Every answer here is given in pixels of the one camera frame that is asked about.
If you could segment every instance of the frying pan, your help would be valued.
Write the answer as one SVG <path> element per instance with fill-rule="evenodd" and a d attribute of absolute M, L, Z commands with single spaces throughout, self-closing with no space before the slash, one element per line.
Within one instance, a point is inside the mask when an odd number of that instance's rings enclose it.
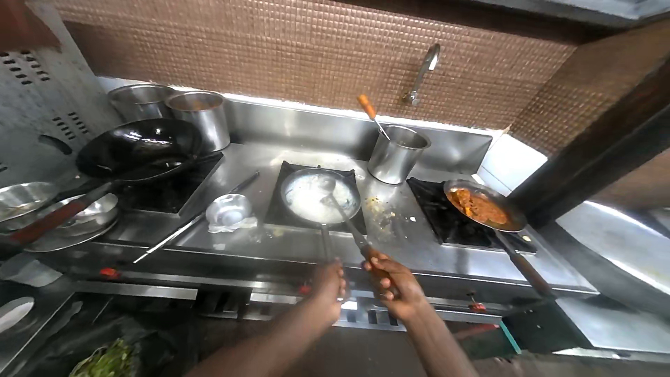
<path fill-rule="evenodd" d="M 320 182 L 315 182 L 316 184 L 305 187 L 305 185 L 300 184 L 299 182 L 301 179 L 304 179 L 306 177 L 314 177 L 315 180 L 319 180 L 320 178 L 321 179 Z M 295 210 L 295 203 L 293 201 L 300 200 L 301 198 L 304 198 L 307 195 L 314 195 L 313 193 L 307 193 L 306 191 L 315 189 L 318 191 L 322 189 L 322 187 L 318 187 L 319 183 L 325 184 L 325 181 L 327 180 L 331 181 L 334 180 L 336 184 L 342 185 L 342 187 L 344 189 L 348 189 L 350 193 L 351 198 L 350 200 L 348 200 L 345 203 L 337 203 L 338 205 L 340 205 L 339 209 L 337 209 L 336 207 L 333 208 L 335 211 L 337 211 L 337 215 L 334 217 L 328 216 L 328 218 L 323 217 L 319 218 L 320 214 L 318 213 L 310 213 L 307 216 L 305 216 L 304 213 L 297 212 Z M 321 168 L 308 168 L 298 170 L 297 172 L 293 172 L 288 177 L 286 177 L 286 179 L 281 183 L 280 193 L 281 193 L 281 200 L 294 215 L 296 215 L 297 217 L 303 219 L 308 223 L 318 225 L 321 228 L 321 236 L 324 244 L 324 252 L 326 253 L 326 260 L 329 262 L 332 252 L 331 252 L 330 234 L 328 231 L 328 226 L 348 221 L 358 213 L 358 210 L 360 209 L 360 194 L 358 193 L 356 185 L 336 172 L 332 172 Z M 332 194 L 332 187 L 330 187 L 330 190 L 328 189 L 323 190 L 324 199 L 322 199 L 321 201 L 323 205 L 327 207 L 333 207 L 331 203 L 328 203 L 325 200 L 327 199 L 326 197 L 331 194 Z M 348 222 L 347 226 L 349 226 L 352 235 L 354 236 L 354 241 L 356 242 L 356 245 L 358 246 L 360 253 L 368 262 L 370 261 L 370 258 L 372 258 L 373 256 L 379 257 L 380 252 L 377 249 L 373 248 L 372 245 L 370 245 L 365 240 L 365 238 L 363 238 L 363 235 L 360 234 L 360 232 L 356 230 L 356 228 L 353 227 L 353 225 L 351 225 L 350 222 Z M 382 278 L 388 278 L 391 281 L 391 286 L 388 288 L 388 290 L 390 290 L 396 298 L 400 298 L 400 291 L 393 283 L 391 275 L 389 275 L 388 272 L 376 269 L 374 267 L 371 270 L 371 272 L 376 277 L 375 284 L 377 285 L 378 285 L 377 282 L 380 281 Z"/>
<path fill-rule="evenodd" d="M 9 241 L 30 244 L 118 186 L 163 179 L 208 160 L 212 156 L 198 159 L 201 145 L 198 129 L 177 119 L 145 119 L 107 131 L 85 145 L 75 160 L 77 169 L 93 179 L 58 197 L 87 193 L 15 231 Z"/>
<path fill-rule="evenodd" d="M 492 190 L 481 184 L 470 182 L 469 180 L 464 179 L 452 179 L 444 183 L 444 194 L 448 195 L 450 192 L 457 189 L 468 189 L 474 195 L 484 195 L 488 200 L 492 201 L 498 208 L 502 209 L 503 212 L 507 215 L 507 222 L 505 224 L 494 223 L 491 220 L 486 220 L 485 222 L 477 221 L 463 212 L 461 212 L 456 206 L 448 201 L 451 206 L 455 208 L 463 216 L 467 217 L 470 221 L 479 223 L 485 227 L 493 229 L 496 238 L 502 244 L 505 252 L 512 260 L 512 263 L 519 269 L 519 272 L 523 277 L 528 280 L 528 283 L 545 299 L 555 299 L 555 295 L 551 290 L 549 284 L 542 278 L 540 274 L 534 269 L 533 265 L 526 260 L 512 244 L 505 237 L 503 237 L 501 232 L 507 233 L 517 233 L 528 224 L 526 217 L 520 212 L 512 203 L 510 203 L 506 197 L 502 196 L 495 190 Z"/>

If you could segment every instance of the orange handle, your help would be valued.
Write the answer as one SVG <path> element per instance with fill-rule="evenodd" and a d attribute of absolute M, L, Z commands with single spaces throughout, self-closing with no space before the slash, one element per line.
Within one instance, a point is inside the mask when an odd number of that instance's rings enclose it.
<path fill-rule="evenodd" d="M 365 245 L 361 249 L 363 256 L 365 259 L 370 262 L 370 258 L 376 257 L 379 258 L 380 251 L 373 248 L 370 245 Z M 379 270 L 378 268 L 375 268 L 370 262 L 370 265 L 373 267 L 372 270 L 370 270 L 370 273 L 375 277 L 375 281 L 373 284 L 380 290 L 384 289 L 379 285 L 379 281 L 382 280 L 383 278 L 388 278 L 391 281 L 391 286 L 389 288 L 386 288 L 389 292 L 393 293 L 393 299 L 394 300 L 399 300 L 400 299 L 400 290 L 398 287 L 395 285 L 395 282 L 393 282 L 393 279 L 391 278 L 391 275 L 384 271 L 384 270 Z"/>
<path fill-rule="evenodd" d="M 360 103 L 360 106 L 363 108 L 363 111 L 365 111 L 365 113 L 370 117 L 370 119 L 375 120 L 375 116 L 377 116 L 377 112 L 375 111 L 375 108 L 370 103 L 370 100 L 368 99 L 368 96 L 359 95 L 358 96 L 358 103 Z"/>

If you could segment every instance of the spilled food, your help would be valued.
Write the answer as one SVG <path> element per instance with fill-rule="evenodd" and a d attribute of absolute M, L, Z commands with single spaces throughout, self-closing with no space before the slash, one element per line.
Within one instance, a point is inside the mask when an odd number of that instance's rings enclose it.
<path fill-rule="evenodd" d="M 472 194 L 466 188 L 452 188 L 447 199 L 465 216 L 479 223 L 491 221 L 502 225 L 508 221 L 507 214 L 483 194 Z"/>

